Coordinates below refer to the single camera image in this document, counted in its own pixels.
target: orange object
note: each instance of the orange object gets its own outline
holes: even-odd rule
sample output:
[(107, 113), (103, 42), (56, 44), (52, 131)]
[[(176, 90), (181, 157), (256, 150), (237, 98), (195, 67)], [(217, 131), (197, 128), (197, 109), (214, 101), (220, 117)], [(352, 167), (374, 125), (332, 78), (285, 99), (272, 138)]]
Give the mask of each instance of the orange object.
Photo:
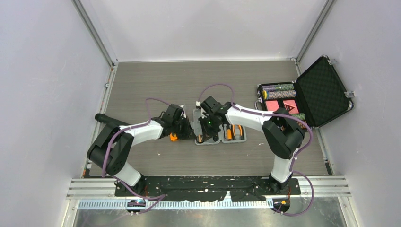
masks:
[(170, 140), (171, 141), (178, 141), (178, 137), (175, 134), (170, 134)]
[(227, 129), (227, 140), (232, 140), (233, 136), (231, 135), (231, 130)]

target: white wall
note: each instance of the white wall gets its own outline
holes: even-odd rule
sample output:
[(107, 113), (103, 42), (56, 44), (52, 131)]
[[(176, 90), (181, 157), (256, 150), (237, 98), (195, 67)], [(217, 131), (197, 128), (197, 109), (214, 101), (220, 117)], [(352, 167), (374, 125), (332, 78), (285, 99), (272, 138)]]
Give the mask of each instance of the white wall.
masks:
[(85, 0), (119, 61), (295, 57), (323, 0)]
[(109, 69), (71, 1), (0, 3), (0, 226), (60, 226)]
[(337, 1), (302, 60), (335, 65), (356, 108), (322, 127), (338, 174), (347, 178), (364, 225), (399, 226), (401, 2)]

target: wood-grain surface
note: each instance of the wood-grain surface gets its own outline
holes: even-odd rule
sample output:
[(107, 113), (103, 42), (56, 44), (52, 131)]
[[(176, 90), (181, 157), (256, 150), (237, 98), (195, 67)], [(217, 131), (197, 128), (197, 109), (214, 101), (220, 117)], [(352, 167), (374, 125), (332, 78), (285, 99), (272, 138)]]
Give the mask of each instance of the wood-grain surface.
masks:
[[(122, 62), (118, 65), (106, 114), (136, 124), (148, 119), (144, 100), (158, 97), (169, 103), (185, 104), (192, 110), (200, 92), (213, 83), (228, 83), (235, 89), (235, 102), (254, 108), (256, 85), (293, 81), (297, 78), (292, 61), (209, 61), (209, 62)], [(212, 95), (225, 103), (226, 87), (212, 87), (202, 97)], [(166, 105), (150, 101), (152, 116)], [(246, 128), (247, 141), (237, 144), (197, 146), (194, 141), (151, 140), (131, 149), (128, 162), (144, 175), (268, 175), (274, 155), (264, 135)], [(301, 154), (295, 170), (307, 175), (326, 175), (323, 155), (315, 139)], [(101, 169), (92, 165), (91, 175)]]

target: purple cable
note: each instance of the purple cable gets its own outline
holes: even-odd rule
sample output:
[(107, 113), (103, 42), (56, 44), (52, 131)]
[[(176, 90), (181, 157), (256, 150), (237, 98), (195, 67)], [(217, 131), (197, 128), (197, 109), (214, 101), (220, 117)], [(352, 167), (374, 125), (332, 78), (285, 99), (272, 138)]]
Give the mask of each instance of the purple cable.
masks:
[(311, 180), (309, 180), (309, 178), (308, 178), (305, 174), (303, 174), (303, 173), (301, 173), (301, 172), (298, 172), (298, 171), (293, 171), (293, 172), (294, 172), (295, 174), (298, 174), (298, 175), (303, 176), (303, 177), (308, 181), (308, 183), (309, 183), (309, 185), (311, 186), (311, 189), (312, 189), (312, 197), (311, 197), (311, 202), (309, 203), (308, 207), (307, 207), (304, 211), (299, 212), (299, 213), (295, 213), (295, 214), (289, 214), (289, 213), (284, 213), (284, 212), (281, 213), (281, 211), (280, 211), (279, 209), (273, 208), (273, 210), (274, 210), (275, 212), (281, 213), (281, 214), (283, 214), (283, 215), (285, 215), (285, 216), (290, 216), (290, 217), (295, 217), (295, 216), (299, 216), (299, 215), (301, 215), (301, 214), (304, 214), (305, 212), (307, 212), (307, 211), (312, 207), (312, 204), (313, 204), (313, 201), (314, 201), (314, 188), (313, 188), (313, 185), (312, 185)]
[(150, 123), (150, 119), (152, 118), (152, 116), (150, 115), (148, 100), (156, 100), (156, 101), (159, 101), (159, 102), (164, 103), (166, 105), (170, 105), (170, 104), (168, 102), (163, 101), (163, 100), (158, 99), (158, 98), (147, 98), (147, 99), (145, 99), (145, 106), (146, 106), (146, 109), (148, 110), (148, 116), (149, 116), (148, 123)]
[(296, 157), (301, 153), (301, 151), (303, 151), (305, 148), (307, 148), (311, 143), (312, 143), (312, 141), (313, 141), (313, 132), (312, 132), (312, 129), (305, 123), (305, 122), (303, 122), (302, 120), (300, 120), (300, 119), (298, 119), (298, 118), (296, 118), (296, 117), (293, 117), (293, 116), (290, 116), (290, 115), (285, 115), (285, 114), (278, 114), (278, 113), (260, 113), (260, 112), (254, 112), (254, 111), (250, 111), (250, 110), (243, 110), (243, 109), (240, 109), (239, 107), (237, 107), (237, 106), (235, 106), (234, 105), (234, 89), (233, 89), (233, 87), (231, 87), (229, 84), (225, 84), (225, 83), (217, 83), (217, 84), (212, 84), (212, 85), (209, 85), (209, 86), (207, 86), (201, 93), (200, 93), (200, 95), (199, 95), (199, 98), (198, 98), (198, 101), (200, 102), (201, 101), (201, 98), (202, 98), (202, 95), (203, 95), (203, 93), (207, 90), (207, 89), (209, 89), (210, 87), (213, 87), (213, 86), (217, 86), (217, 85), (221, 85), (221, 86), (226, 86), (226, 87), (228, 87), (230, 90), (231, 90), (231, 100), (230, 100), (230, 102), (231, 102), (231, 106), (233, 107), (233, 108), (235, 108), (236, 110), (239, 110), (239, 111), (244, 111), (245, 113), (249, 113), (249, 114), (255, 114), (255, 115), (258, 115), (258, 116), (271, 116), (271, 117), (284, 117), (284, 118), (289, 118), (289, 119), (291, 119), (291, 120), (294, 120), (294, 121), (296, 121), (296, 122), (299, 122), (299, 123), (301, 123), (303, 126), (305, 126), (306, 127), (306, 129), (308, 130), (308, 132), (309, 132), (309, 141), (303, 146), (303, 147), (301, 147), (299, 150), (298, 150), (298, 152), (296, 153), (296, 154), (294, 154), (294, 158), (292, 159), (292, 162), (291, 162), (291, 165), (290, 165), (290, 171), (292, 171), (292, 168), (294, 167), (294, 163), (295, 163), (295, 160), (296, 160)]

